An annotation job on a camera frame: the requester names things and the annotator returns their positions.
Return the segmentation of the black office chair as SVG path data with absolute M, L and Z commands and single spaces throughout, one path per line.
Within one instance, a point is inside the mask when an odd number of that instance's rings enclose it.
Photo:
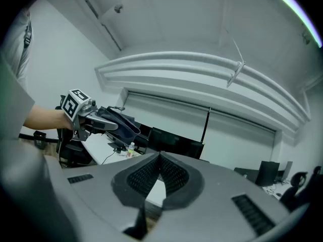
M 307 172 L 297 172 L 290 180 L 290 187 L 279 199 L 290 212 L 300 206 L 323 198 L 323 174 L 321 166 L 316 166 L 309 181 L 306 183 Z
M 58 142 L 56 152 L 62 168 L 84 167 L 96 165 L 91 155 L 87 152 L 81 141 L 72 140 L 73 131 L 57 129 Z

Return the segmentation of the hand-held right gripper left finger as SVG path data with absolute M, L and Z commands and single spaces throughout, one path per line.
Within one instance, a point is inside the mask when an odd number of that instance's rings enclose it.
M 156 153 L 87 167 L 62 169 L 45 156 L 48 175 L 77 242 L 142 242 L 124 233 L 136 225 L 145 198 L 129 188 L 127 176 L 155 162 Z

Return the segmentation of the white pipe hanger bracket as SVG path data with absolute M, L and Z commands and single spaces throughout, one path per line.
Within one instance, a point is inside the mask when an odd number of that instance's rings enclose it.
M 227 82 L 227 88 L 230 87 L 230 85 L 235 81 L 235 79 L 237 78 L 237 76 L 239 75 L 239 73 L 242 71 L 242 69 L 244 68 L 246 62 L 242 61 L 242 62 L 238 62 L 238 67 L 237 69 L 234 71 L 234 75 L 231 75 L 230 79 Z

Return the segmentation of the small black box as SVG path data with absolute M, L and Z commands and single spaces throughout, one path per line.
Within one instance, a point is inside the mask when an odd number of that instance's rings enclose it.
M 46 147 L 46 133 L 40 132 L 40 131 L 35 131 L 33 133 L 34 137 L 34 145 L 40 149 L 44 150 Z

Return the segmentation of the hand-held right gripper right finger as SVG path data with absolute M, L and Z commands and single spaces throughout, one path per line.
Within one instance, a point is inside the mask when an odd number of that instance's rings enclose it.
M 199 196 L 186 208 L 166 210 L 148 235 L 149 242 L 276 242 L 289 216 L 280 202 L 262 188 L 225 167 L 170 153 L 169 156 L 198 170 L 204 179 Z M 246 195 L 273 224 L 257 235 L 234 203 Z

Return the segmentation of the person's grey T-shirt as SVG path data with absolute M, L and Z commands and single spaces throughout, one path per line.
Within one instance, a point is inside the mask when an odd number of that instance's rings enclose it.
M 17 138 L 33 105 L 26 92 L 33 31 L 28 9 L 22 9 L 0 45 L 0 141 Z

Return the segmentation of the large black monitor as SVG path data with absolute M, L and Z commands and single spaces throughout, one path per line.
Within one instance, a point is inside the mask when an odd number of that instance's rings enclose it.
M 148 139 L 151 132 L 151 127 L 135 122 L 135 126 L 140 130 L 140 134 L 135 137 L 135 151 L 144 154 L 148 145 Z

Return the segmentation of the person's left forearm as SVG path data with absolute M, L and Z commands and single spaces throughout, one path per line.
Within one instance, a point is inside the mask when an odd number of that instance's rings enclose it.
M 73 129 L 71 121 L 63 110 L 45 109 L 37 105 L 31 108 L 23 126 L 33 130 Z

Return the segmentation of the curved black monitor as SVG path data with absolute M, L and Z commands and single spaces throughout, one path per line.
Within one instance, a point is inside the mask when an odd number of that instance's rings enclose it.
M 201 142 L 152 128 L 148 136 L 146 152 L 150 149 L 156 152 L 165 151 L 200 159 L 203 148 L 204 144 Z

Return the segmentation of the blue knitted cloth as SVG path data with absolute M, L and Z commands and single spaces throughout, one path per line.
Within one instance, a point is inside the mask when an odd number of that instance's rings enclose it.
M 118 113 L 112 108 L 101 107 L 97 115 L 118 125 L 116 130 L 107 132 L 125 144 L 129 145 L 141 133 L 135 126 L 133 117 Z

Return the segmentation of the white roller blind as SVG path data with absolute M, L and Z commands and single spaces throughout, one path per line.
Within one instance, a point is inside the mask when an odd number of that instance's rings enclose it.
M 259 169 L 270 161 L 274 133 L 211 113 L 203 142 L 203 160 L 229 169 Z

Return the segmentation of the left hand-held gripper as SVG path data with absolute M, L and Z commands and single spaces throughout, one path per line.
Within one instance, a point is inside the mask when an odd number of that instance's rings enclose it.
M 115 131 L 118 124 L 101 116 L 91 114 L 97 110 L 96 101 L 79 89 L 69 90 L 66 96 L 61 95 L 61 110 L 73 125 L 73 139 L 86 141 L 90 131 Z

